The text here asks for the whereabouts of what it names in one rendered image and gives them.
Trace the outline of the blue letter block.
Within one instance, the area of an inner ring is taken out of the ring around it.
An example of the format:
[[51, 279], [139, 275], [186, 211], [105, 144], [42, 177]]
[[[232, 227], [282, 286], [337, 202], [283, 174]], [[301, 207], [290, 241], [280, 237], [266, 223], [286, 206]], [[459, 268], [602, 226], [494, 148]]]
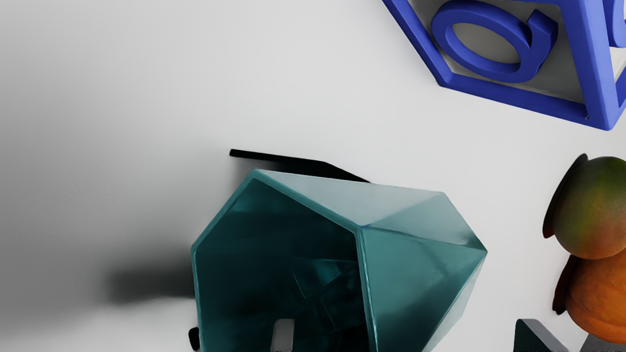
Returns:
[[440, 86], [601, 130], [626, 110], [626, 0], [382, 0]]

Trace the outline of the green and orange mango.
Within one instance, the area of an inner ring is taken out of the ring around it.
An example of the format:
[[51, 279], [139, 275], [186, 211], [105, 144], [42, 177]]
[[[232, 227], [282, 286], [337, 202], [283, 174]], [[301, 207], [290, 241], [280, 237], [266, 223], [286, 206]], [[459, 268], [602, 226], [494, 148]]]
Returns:
[[577, 258], [609, 258], [626, 249], [626, 160], [581, 154], [557, 186], [542, 232]]

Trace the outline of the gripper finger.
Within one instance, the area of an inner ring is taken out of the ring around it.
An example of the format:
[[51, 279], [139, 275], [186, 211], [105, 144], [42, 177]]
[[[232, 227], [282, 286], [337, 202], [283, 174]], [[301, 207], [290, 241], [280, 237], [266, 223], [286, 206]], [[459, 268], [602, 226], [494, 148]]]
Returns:
[[278, 319], [273, 325], [271, 352], [295, 352], [295, 319]]

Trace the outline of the dark grey angular block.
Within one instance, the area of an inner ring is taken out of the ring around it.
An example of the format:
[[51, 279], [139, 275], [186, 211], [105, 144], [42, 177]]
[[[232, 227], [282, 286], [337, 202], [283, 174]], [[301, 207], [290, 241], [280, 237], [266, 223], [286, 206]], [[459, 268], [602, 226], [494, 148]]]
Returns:
[[570, 352], [538, 319], [517, 319], [514, 352]]

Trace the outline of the teal faceted mug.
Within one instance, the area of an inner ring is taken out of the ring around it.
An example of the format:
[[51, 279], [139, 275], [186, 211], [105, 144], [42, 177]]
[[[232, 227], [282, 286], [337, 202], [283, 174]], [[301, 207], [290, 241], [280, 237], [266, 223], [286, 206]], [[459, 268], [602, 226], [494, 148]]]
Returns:
[[192, 246], [201, 352], [431, 352], [487, 250], [431, 190], [252, 170]]

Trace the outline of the orange round fruit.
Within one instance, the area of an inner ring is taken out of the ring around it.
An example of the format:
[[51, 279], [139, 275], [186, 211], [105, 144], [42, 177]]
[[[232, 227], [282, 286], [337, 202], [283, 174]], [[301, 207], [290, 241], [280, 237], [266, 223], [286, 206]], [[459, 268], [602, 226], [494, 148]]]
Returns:
[[626, 250], [603, 259], [578, 258], [566, 292], [566, 310], [582, 330], [626, 345]]

